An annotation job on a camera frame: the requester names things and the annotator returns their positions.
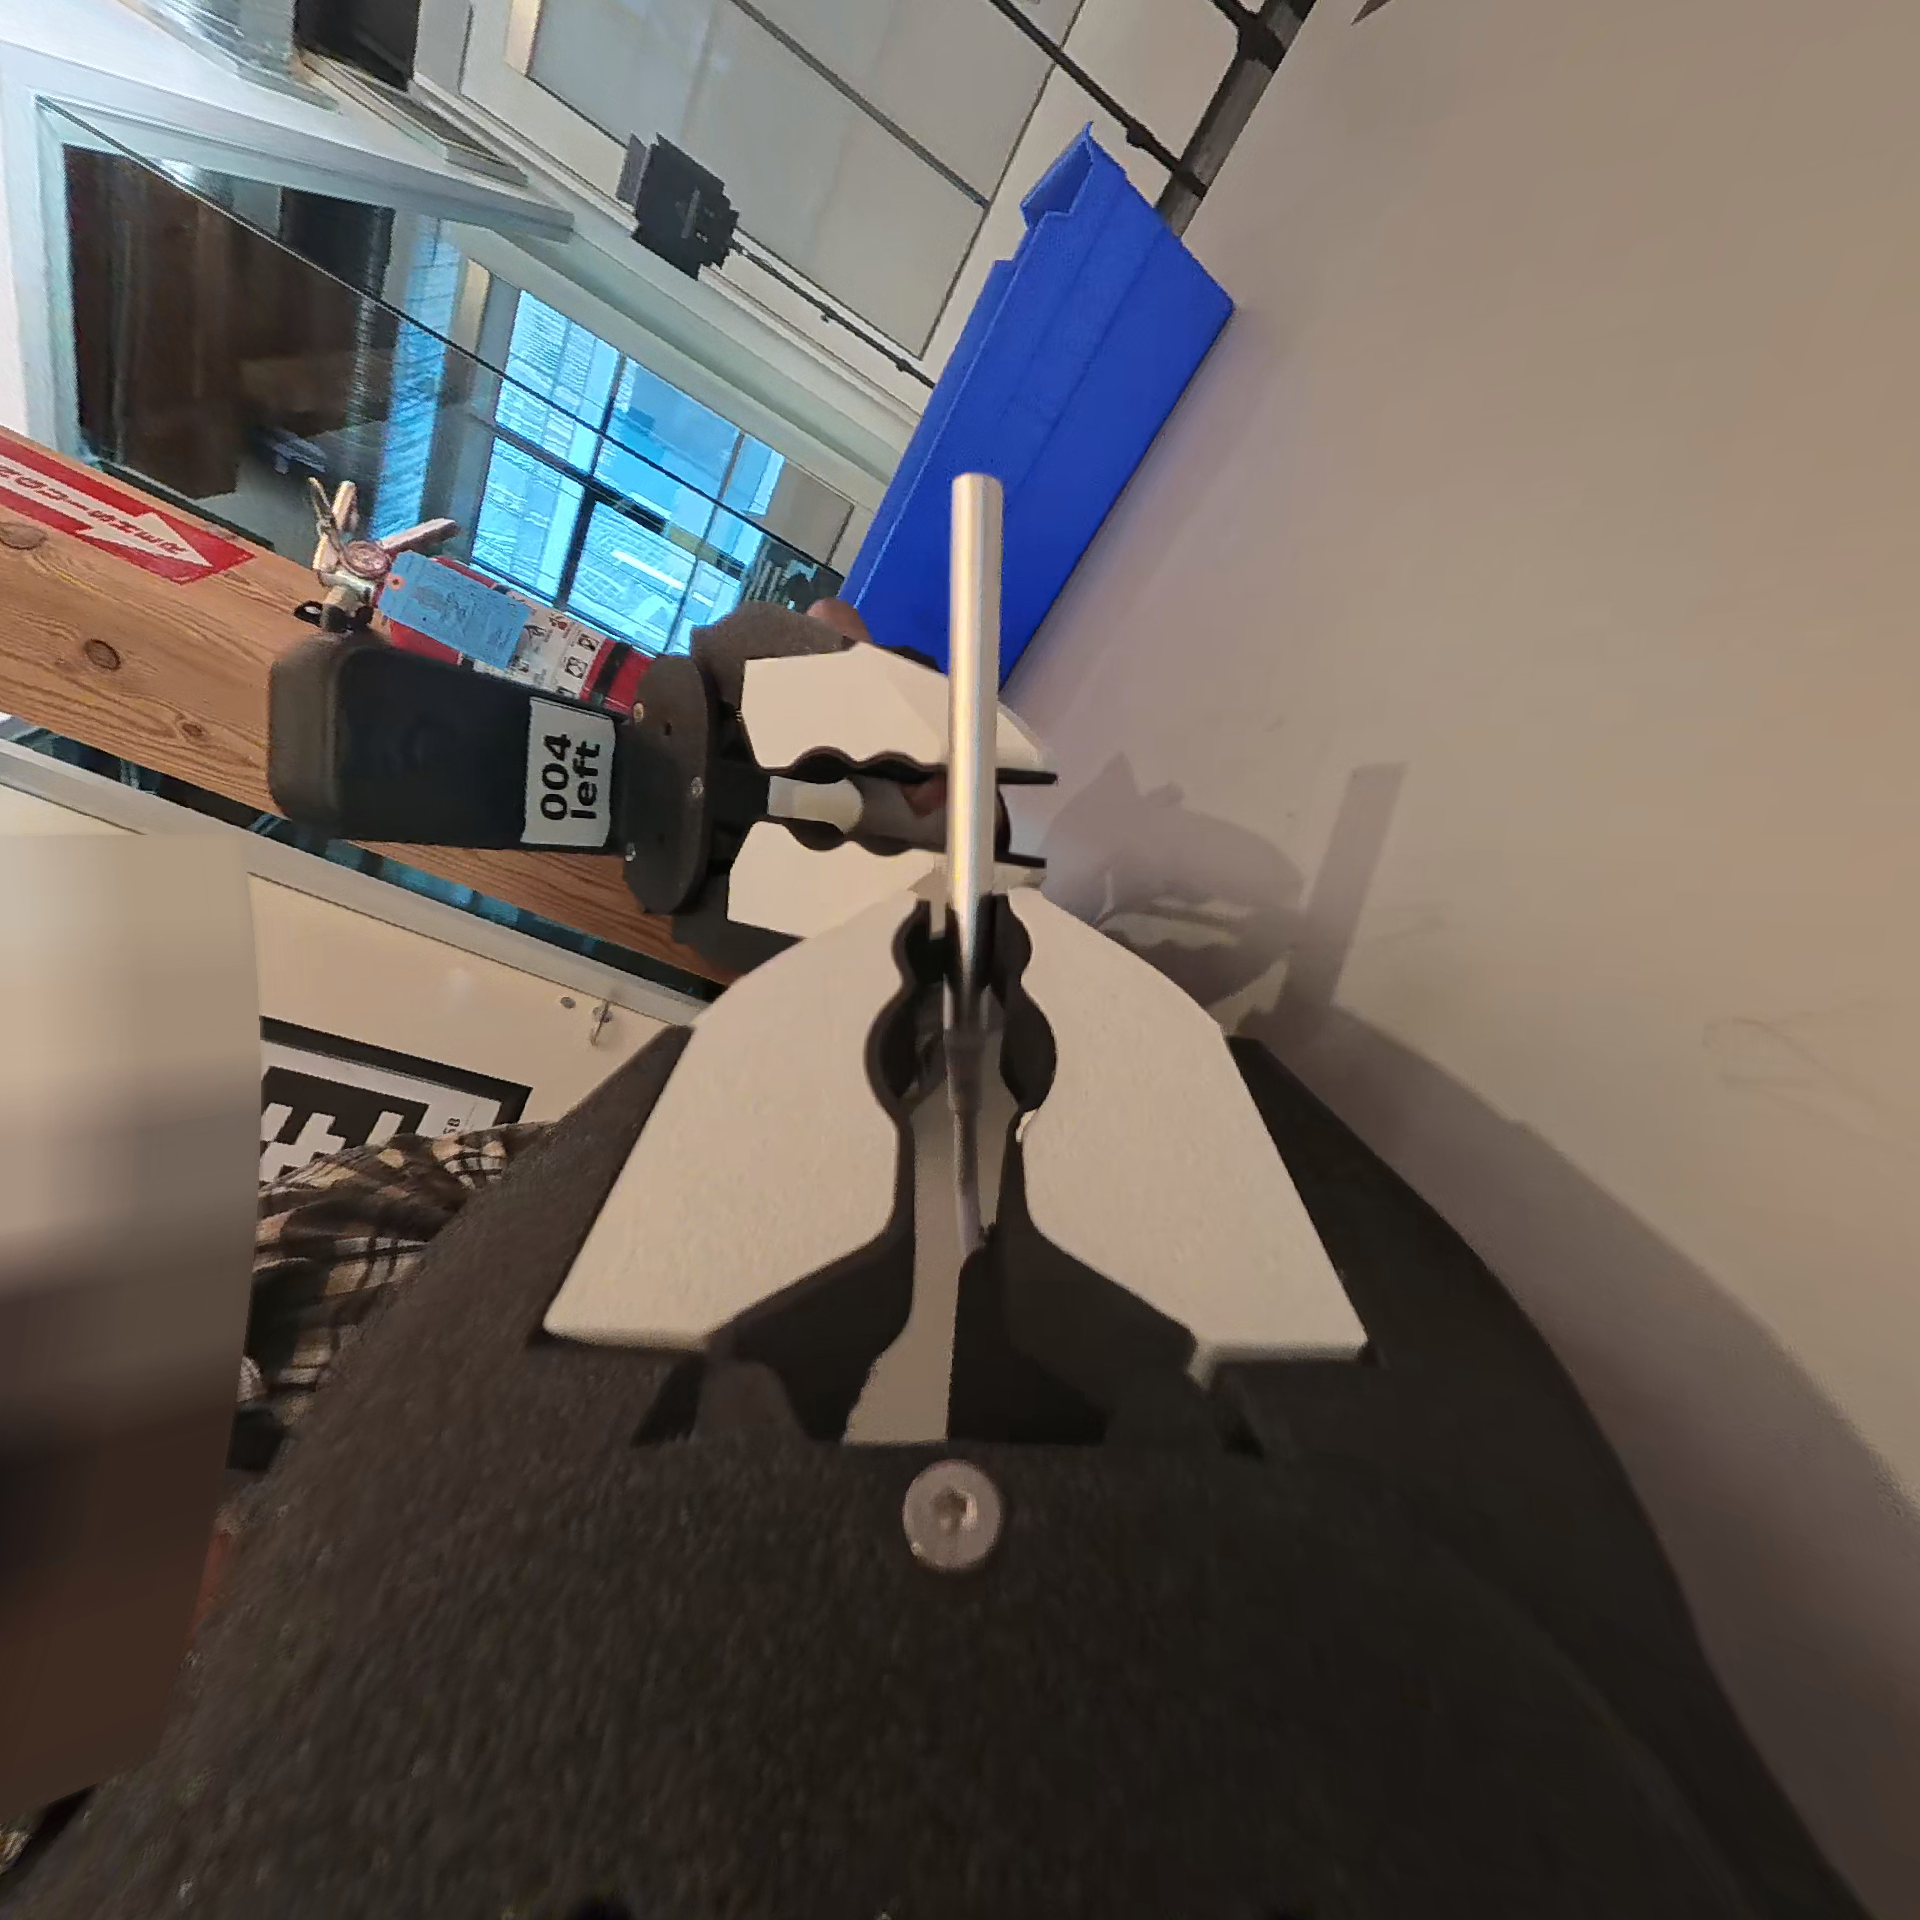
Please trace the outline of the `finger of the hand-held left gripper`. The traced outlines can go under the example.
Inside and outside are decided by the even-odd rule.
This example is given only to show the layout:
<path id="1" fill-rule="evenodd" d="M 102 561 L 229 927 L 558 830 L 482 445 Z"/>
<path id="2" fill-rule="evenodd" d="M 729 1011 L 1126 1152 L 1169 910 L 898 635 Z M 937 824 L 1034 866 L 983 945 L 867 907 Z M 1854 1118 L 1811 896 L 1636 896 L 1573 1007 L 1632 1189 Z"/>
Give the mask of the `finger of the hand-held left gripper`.
<path id="1" fill-rule="evenodd" d="M 873 642 L 745 661 L 738 722 L 773 773 L 806 762 L 935 773 L 951 762 L 950 721 L 950 677 Z"/>
<path id="2" fill-rule="evenodd" d="M 910 839 L 873 839 L 758 819 L 729 871 L 729 921 L 806 941 L 898 899 L 950 899 L 950 807 L 910 819 L 910 830 Z"/>

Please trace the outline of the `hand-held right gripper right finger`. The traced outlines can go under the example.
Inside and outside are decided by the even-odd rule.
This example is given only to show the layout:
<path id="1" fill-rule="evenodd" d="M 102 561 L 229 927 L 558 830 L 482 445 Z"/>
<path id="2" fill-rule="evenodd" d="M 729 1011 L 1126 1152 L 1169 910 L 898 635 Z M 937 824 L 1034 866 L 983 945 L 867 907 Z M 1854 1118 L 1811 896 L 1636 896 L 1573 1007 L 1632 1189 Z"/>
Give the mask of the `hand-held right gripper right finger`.
<path id="1" fill-rule="evenodd" d="M 1369 1335 L 1222 1021 L 1045 895 L 994 905 L 997 1217 L 960 1279 L 950 1434 L 1182 1443 L 1222 1380 Z"/>

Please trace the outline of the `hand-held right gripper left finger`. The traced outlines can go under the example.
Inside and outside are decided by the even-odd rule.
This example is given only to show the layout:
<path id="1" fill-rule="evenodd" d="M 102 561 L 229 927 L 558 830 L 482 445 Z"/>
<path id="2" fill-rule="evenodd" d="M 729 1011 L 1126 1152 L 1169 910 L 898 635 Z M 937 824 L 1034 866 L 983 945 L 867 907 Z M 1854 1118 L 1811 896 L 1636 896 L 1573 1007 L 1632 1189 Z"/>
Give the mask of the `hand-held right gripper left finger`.
<path id="1" fill-rule="evenodd" d="M 687 1033 L 544 1331 L 770 1368 L 844 1442 L 910 1317 L 933 905 L 898 895 L 736 981 Z"/>

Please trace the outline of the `silver usb hub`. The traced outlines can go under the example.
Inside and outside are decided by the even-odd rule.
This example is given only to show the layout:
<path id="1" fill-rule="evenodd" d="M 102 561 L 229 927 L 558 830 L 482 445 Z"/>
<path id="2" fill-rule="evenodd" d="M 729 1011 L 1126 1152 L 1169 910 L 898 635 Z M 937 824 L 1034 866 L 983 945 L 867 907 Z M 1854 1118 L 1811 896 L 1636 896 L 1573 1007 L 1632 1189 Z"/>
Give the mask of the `silver usb hub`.
<path id="1" fill-rule="evenodd" d="M 978 1107 L 1000 830 L 1000 581 L 1004 484 L 951 481 L 950 552 L 950 990 L 945 1061 L 960 1249 L 985 1239 Z"/>

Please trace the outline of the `blue paper tag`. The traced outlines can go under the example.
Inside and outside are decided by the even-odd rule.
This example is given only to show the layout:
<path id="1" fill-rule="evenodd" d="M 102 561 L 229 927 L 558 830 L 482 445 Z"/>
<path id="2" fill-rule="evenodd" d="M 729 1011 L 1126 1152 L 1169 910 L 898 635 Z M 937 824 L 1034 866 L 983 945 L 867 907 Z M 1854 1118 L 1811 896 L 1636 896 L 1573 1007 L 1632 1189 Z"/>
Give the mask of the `blue paper tag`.
<path id="1" fill-rule="evenodd" d="M 399 642 L 423 642 L 493 671 L 514 667 L 535 622 L 514 590 L 417 551 L 394 558 L 378 610 Z"/>

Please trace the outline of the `red fire extinguisher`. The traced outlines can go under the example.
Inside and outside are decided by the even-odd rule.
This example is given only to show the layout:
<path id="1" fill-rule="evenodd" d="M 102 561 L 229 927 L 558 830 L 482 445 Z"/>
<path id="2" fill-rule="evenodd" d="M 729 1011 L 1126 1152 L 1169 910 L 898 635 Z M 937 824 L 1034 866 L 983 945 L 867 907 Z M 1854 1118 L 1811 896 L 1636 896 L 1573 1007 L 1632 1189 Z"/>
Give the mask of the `red fire extinguisher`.
<path id="1" fill-rule="evenodd" d="M 601 635 L 569 610 L 551 608 L 528 586 L 493 581 L 475 565 L 460 561 L 452 552 L 452 539 L 460 534 L 455 518 L 430 516 L 423 523 L 404 523 L 394 534 L 370 534 L 353 481 L 327 484 L 309 474 L 306 491 L 315 518 L 315 593 L 297 606 L 297 619 L 303 626 L 314 626 L 323 635 L 370 635 L 416 658 L 445 661 L 463 671 L 482 671 L 528 686 L 542 695 L 604 706 L 619 716 L 629 716 L 636 711 L 638 682 L 647 671 L 638 649 L 621 640 Z M 463 565 L 475 576 L 485 576 L 529 606 L 535 622 L 508 671 L 475 670 L 466 658 L 445 656 L 423 642 L 399 642 L 387 632 L 387 622 L 378 610 L 378 598 L 399 552 L 425 552 Z"/>

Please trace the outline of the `wooden panel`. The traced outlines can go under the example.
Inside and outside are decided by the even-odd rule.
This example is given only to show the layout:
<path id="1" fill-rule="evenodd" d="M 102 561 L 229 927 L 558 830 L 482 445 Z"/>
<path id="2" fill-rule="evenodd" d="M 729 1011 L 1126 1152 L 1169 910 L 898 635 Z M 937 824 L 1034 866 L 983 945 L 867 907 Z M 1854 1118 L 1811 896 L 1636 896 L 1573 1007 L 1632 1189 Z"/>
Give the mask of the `wooden panel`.
<path id="1" fill-rule="evenodd" d="M 297 645 L 309 586 L 303 565 L 268 551 L 167 583 L 4 518 L 4 713 L 271 813 L 268 671 Z"/>

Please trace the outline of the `window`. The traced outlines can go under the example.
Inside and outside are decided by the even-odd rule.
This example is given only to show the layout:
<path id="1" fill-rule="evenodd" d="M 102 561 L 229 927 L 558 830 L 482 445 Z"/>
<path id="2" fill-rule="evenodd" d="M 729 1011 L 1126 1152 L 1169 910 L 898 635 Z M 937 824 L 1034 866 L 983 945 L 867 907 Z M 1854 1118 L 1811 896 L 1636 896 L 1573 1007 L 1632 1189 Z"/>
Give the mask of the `window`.
<path id="1" fill-rule="evenodd" d="M 445 558 L 585 619 L 642 656 L 750 602 L 809 610 L 848 576 L 775 529 L 806 471 L 629 352 L 503 286 L 497 364 L 394 320 L 375 534 L 445 516 Z"/>

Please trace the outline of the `black white marker sheet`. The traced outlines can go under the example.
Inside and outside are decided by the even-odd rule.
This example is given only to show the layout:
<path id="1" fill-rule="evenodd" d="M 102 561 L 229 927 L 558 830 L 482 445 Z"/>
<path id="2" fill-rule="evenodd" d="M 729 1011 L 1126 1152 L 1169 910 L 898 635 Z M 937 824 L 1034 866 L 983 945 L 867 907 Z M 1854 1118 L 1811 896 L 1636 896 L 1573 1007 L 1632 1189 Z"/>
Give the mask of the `black white marker sheet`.
<path id="1" fill-rule="evenodd" d="M 394 1139 L 460 1139 L 524 1118 L 529 1088 L 394 1045 L 262 1018 L 262 1152 L 271 1186 L 315 1158 Z"/>

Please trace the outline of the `blue plastic storage bin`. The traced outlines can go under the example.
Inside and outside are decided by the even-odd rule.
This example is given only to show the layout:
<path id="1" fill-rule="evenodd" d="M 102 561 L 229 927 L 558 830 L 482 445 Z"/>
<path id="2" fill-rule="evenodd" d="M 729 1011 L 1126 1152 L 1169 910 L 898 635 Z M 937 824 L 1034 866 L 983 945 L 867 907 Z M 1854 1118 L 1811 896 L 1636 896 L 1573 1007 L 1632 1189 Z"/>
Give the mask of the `blue plastic storage bin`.
<path id="1" fill-rule="evenodd" d="M 951 481 L 1004 484 L 1009 671 L 1233 317 L 1233 300 L 1082 129 L 1019 204 L 856 551 L 882 645 L 950 667 Z"/>

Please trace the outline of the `red white arrow sign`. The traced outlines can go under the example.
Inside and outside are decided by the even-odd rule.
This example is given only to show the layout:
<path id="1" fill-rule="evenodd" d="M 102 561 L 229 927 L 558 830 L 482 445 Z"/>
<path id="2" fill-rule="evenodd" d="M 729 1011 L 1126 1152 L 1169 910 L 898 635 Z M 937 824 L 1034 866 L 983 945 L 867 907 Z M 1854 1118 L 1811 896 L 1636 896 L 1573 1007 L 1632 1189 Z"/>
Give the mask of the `red white arrow sign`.
<path id="1" fill-rule="evenodd" d="M 203 583 L 262 558 L 250 539 L 192 523 L 145 491 L 19 435 L 4 435 L 4 516 L 81 539 L 167 583 Z"/>

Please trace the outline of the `black ceiling box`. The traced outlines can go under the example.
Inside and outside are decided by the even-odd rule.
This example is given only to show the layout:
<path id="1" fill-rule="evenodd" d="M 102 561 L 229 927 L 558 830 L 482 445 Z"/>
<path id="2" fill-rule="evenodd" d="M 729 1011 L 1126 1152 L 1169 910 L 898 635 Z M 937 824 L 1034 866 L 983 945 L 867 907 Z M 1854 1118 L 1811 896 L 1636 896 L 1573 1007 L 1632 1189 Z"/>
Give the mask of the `black ceiling box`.
<path id="1" fill-rule="evenodd" d="M 738 207 L 725 182 L 665 136 L 629 136 L 616 204 L 631 215 L 631 239 L 687 277 L 736 253 Z"/>

